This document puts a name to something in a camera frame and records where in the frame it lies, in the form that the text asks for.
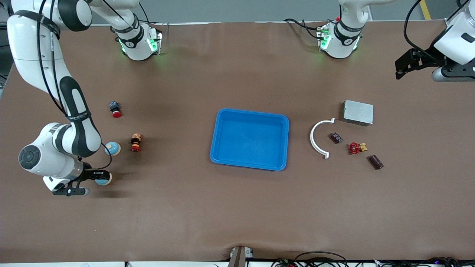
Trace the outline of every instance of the silver metal box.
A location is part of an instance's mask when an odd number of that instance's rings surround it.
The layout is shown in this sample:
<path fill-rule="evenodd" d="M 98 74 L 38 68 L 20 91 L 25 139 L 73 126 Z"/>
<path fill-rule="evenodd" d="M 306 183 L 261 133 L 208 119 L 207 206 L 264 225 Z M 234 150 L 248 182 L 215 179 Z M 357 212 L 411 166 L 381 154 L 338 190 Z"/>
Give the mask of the silver metal box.
<path fill-rule="evenodd" d="M 343 120 L 347 123 L 368 126 L 373 124 L 373 105 L 345 100 Z"/>

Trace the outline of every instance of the light blue round object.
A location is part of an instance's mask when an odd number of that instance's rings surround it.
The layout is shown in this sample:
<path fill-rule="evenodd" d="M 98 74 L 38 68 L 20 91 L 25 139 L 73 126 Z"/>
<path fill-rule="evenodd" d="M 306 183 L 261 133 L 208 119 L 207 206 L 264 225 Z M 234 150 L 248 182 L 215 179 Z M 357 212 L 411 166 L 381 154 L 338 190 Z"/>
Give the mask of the light blue round object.
<path fill-rule="evenodd" d="M 112 156 L 117 155 L 120 152 L 120 145 L 116 142 L 108 142 L 105 147 L 109 149 Z"/>
<path fill-rule="evenodd" d="M 97 179 L 95 180 L 95 182 L 98 184 L 98 185 L 107 185 L 109 183 L 109 180 L 106 180 L 106 179 Z"/>

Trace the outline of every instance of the blue plastic tray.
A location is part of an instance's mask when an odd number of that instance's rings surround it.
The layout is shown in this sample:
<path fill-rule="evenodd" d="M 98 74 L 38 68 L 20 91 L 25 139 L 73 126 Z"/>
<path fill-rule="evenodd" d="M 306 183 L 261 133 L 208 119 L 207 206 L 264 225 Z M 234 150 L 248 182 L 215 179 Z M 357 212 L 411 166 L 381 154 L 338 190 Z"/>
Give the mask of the blue plastic tray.
<path fill-rule="evenodd" d="M 281 171 L 288 139 L 284 115 L 224 108 L 216 117 L 209 157 L 219 164 Z"/>

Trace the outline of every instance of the white semicircular bracket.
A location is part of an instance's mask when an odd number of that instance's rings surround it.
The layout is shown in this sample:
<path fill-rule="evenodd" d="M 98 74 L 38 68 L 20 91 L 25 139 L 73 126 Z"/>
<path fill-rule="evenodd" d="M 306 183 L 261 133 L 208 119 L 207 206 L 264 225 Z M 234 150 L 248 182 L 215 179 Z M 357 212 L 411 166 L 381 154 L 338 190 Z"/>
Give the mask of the white semicircular bracket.
<path fill-rule="evenodd" d="M 315 126 L 312 128 L 312 130 L 310 131 L 310 143 L 312 144 L 313 148 L 320 154 L 322 154 L 323 156 L 325 156 L 325 159 L 328 160 L 328 157 L 330 157 L 330 153 L 321 149 L 320 147 L 318 147 L 318 145 L 315 143 L 315 139 L 314 139 L 314 132 L 315 132 L 315 129 L 321 125 L 321 124 L 333 124 L 335 123 L 335 118 L 332 118 L 331 120 L 329 121 L 321 121 L 321 122 L 318 122 L 317 124 L 315 124 Z"/>

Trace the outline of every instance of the yellow floor stripe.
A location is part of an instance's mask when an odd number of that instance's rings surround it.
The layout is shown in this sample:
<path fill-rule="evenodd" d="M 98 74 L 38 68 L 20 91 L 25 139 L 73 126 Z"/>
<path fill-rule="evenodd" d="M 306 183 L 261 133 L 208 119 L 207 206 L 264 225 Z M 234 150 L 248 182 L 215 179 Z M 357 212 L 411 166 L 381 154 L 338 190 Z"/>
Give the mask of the yellow floor stripe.
<path fill-rule="evenodd" d="M 422 14 L 424 14 L 425 19 L 432 19 L 430 17 L 429 9 L 427 8 L 426 0 L 420 2 L 420 8 L 422 9 Z"/>

